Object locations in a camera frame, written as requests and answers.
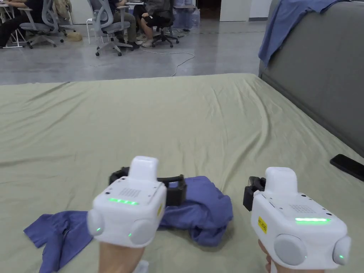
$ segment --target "doorway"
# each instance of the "doorway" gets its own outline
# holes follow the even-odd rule
[[[221,0],[196,0],[201,19],[220,20]]]

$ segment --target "green led light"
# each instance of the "green led light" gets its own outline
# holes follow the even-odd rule
[[[328,222],[330,220],[327,218],[296,218],[298,222]]]
[[[116,198],[110,198],[109,201],[111,202],[116,202],[116,203],[124,203],[124,204],[128,204],[128,205],[139,205],[138,202],[134,202],[134,201],[127,201],[127,200],[123,200],[123,199],[116,199]]]

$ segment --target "upholstered headboard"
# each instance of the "upholstered headboard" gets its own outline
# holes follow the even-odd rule
[[[307,14],[259,76],[364,157],[364,2]]]

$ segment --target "white handheld controller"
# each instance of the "white handheld controller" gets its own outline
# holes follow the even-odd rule
[[[272,260],[290,269],[345,265],[351,247],[346,224],[297,191],[293,170],[270,167],[265,175],[264,190],[254,192],[251,224]]]

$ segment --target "white sneaker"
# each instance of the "white sneaker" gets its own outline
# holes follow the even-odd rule
[[[151,47],[153,43],[153,40],[146,40],[144,43],[142,43],[142,47]]]
[[[139,40],[139,41],[144,41],[145,39],[146,39],[146,36],[144,34],[139,34],[137,36],[137,40]]]

